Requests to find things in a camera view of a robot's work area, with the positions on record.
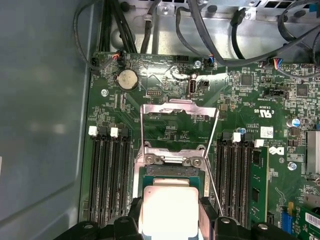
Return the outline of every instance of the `motherboard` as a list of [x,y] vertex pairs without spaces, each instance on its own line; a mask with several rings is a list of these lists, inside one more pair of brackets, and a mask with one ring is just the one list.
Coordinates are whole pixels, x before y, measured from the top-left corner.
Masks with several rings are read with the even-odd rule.
[[[92,62],[113,55],[97,52]],[[316,71],[312,64],[281,68],[297,76]],[[103,227],[128,214],[155,176],[188,178],[217,207],[198,159],[175,165],[150,157],[136,169],[145,148],[197,150],[209,159],[224,215],[246,228],[268,222],[303,240],[310,225],[320,239],[320,216],[306,206],[306,196],[320,195],[319,90],[320,79],[290,78],[259,62],[225,67],[213,58],[124,53],[91,74],[79,219]],[[199,111],[171,108],[180,105]]]

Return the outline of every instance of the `microchip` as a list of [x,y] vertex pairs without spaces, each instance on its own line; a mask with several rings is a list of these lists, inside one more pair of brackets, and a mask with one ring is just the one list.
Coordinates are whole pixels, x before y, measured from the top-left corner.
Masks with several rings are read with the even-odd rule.
[[241,75],[241,85],[242,86],[250,86],[251,87],[252,83],[253,83],[252,75],[246,75],[246,74]]
[[226,113],[223,113],[223,112],[220,112],[219,113],[219,119],[227,119],[227,114]]
[[290,129],[290,135],[291,135],[291,136],[293,136],[293,137],[295,137],[295,136],[300,136],[300,134],[301,134],[300,128],[292,127],[292,128]]
[[253,163],[256,165],[261,165],[261,152],[260,151],[253,151]]
[[291,140],[291,139],[288,139],[287,145],[288,145],[288,147],[293,147],[294,146],[294,141]]
[[256,188],[252,188],[252,200],[255,201],[256,203],[259,202],[259,194],[260,191]]
[[297,97],[308,97],[308,85],[298,84],[296,86],[296,95]]
[[224,112],[228,111],[228,104],[221,104],[220,105],[220,110],[224,111]]
[[99,134],[102,136],[107,136],[108,128],[106,126],[101,126],[99,128]]
[[298,147],[298,146],[299,146],[298,140],[293,140],[293,147]]

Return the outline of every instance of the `integrated circuit chip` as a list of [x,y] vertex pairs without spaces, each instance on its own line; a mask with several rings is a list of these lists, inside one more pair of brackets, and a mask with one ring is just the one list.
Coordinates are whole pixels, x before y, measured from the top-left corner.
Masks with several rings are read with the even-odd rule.
[[297,97],[308,97],[308,85],[307,84],[297,84],[296,85],[296,95],[297,95]]
[[242,86],[252,86],[253,83],[253,76],[248,74],[241,75],[241,85]]
[[228,104],[221,104],[220,105],[220,110],[223,111],[223,112],[228,111]]
[[261,152],[260,151],[253,151],[253,163],[256,165],[261,165]]
[[259,194],[260,191],[256,188],[252,188],[252,200],[255,201],[256,203],[259,202]]

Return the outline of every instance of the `gray metal panel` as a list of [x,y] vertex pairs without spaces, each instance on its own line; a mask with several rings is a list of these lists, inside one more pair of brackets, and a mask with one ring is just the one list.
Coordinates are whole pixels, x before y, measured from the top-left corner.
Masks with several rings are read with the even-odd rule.
[[306,172],[320,174],[320,131],[307,132]]
[[[78,4],[65,0],[1,4],[3,240],[51,240],[78,221],[79,140],[87,86],[86,68],[72,35]],[[88,9],[80,17],[83,45],[88,45],[91,15]]]

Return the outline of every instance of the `white clip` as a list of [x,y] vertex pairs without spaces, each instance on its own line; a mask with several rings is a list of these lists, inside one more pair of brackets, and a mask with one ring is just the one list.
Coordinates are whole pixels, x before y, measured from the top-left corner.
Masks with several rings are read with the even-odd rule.
[[265,143],[264,139],[256,139],[256,140],[254,140],[254,147],[255,148],[263,147],[264,143]]

